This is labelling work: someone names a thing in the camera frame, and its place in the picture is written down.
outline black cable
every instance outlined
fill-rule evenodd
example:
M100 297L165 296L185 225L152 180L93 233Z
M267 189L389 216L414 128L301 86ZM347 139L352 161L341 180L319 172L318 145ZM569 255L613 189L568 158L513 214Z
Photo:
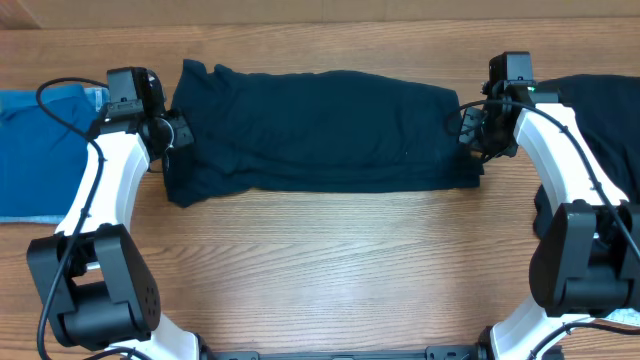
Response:
M141 353L140 351L137 351L136 349L126 348L126 347L118 347L118 348L115 348L115 349L106 350L106 351L103 351L103 352L101 352L99 354L95 354L93 356L89 356L88 358L85 358L84 360L98 360L98 359L106 358L107 356L116 355L116 354L127 354L128 359L130 359L132 356L135 356L136 358L138 358L140 360L151 360L150 357L148 357L147 355Z
M616 223L616 225L618 225L618 230L622 233L622 237L625 239L625 241L631 248L631 251L635 255L636 259L640 262L640 249L638 249L638 246L636 245L635 241L633 241L633 238L631 237L631 234L629 233L627 226L624 224L624 221L622 221L622 219L620 218L620 215L618 215L616 208L611 204L611 201L609 201L609 198L604 193L604 190L602 190L602 184L598 181L596 174L593 171L591 164L589 163L589 159L587 159L587 155L584 153L584 150L582 150L582 148L580 147L578 140L576 140L576 138L573 136L573 134L571 134L571 132L565 125L563 125L560 121L556 120L553 116L547 114L542 110L537 109L535 106L531 106L531 105L517 102L517 101L479 100L479 101L474 101L474 102L470 102L468 104L462 105L458 108L457 111L459 113L462 110L468 109L473 106L478 106L478 105L511 105L511 106L522 108L522 109L527 109L544 117L546 120L548 120L553 125L555 125L558 129L560 129L560 132L562 132L569 139L573 147L578 152L578 155L580 156L580 159L582 160L582 163L584 164L584 167L587 170L589 179L593 183L594 190L598 193L598 196L600 197L604 205L607 207L607 210L613 217L614 222Z
M538 345L536 345L535 348L533 348L533 350L531 350L531 353L529 354L529 357L527 360L536 360L538 353L545 346L547 346L547 344L549 344L551 341L553 341L553 339L557 338L558 336L562 335L565 332L568 334L571 334L569 331L574 328L596 329L596 330L612 332L619 335L630 335L630 336L640 335L640 330L623 329L615 326L593 324L593 323L580 323L580 322L568 323L568 324L562 325L562 327L558 328L551 334L547 335Z
M51 110L49 110L49 108L47 108L42 102L42 92L44 91L44 89L46 89L47 87L53 84L58 84L58 83L67 82L67 81L84 82L84 83L89 83L89 84L93 84L93 85L97 85L105 88L107 87L106 84L101 83L99 81L77 78L77 77L67 77L67 78L59 78L59 79L47 81L44 84L40 85L40 87L36 91L36 101L38 102L38 106L40 106L42 111L44 111L47 115L49 115L53 120L58 122L60 125L67 128L69 131L82 137L85 141L87 141L91 146L95 148L96 153L98 154L98 170L96 171L95 180L91 185L91 190L89 191L89 195L87 196L87 200L85 201L84 207L80 211L80 218L78 219L78 224L73 230L73 234L69 238L69 241L67 242L67 246L64 249L64 252L62 253L62 257L60 258L60 264L58 265L58 269L56 270L56 273L53 277L53 283L51 284L51 288L49 289L49 294L47 295L47 299L42 306L42 313L40 314L40 322L38 323L38 334L36 337L36 343L38 346L38 354L40 355L40 358L45 360L51 359L47 354L47 350L45 349L44 333L47 326L47 318L49 317L49 312L51 311L51 306L53 304L53 298L55 297L56 289L58 288L58 284L60 283L60 279L62 278L62 275L68 269L69 262L71 260L71 253L75 249L78 235L80 234L82 225L84 225L84 222L87 219L87 216L89 214L89 208L91 207L93 198L96 194L96 191L98 190L98 184L100 183L100 177L102 176L102 171L104 168L104 161L105 161L104 155L102 153L102 149L100 149L100 146L95 142L95 140L91 139L82 130L62 120L56 114L51 112Z

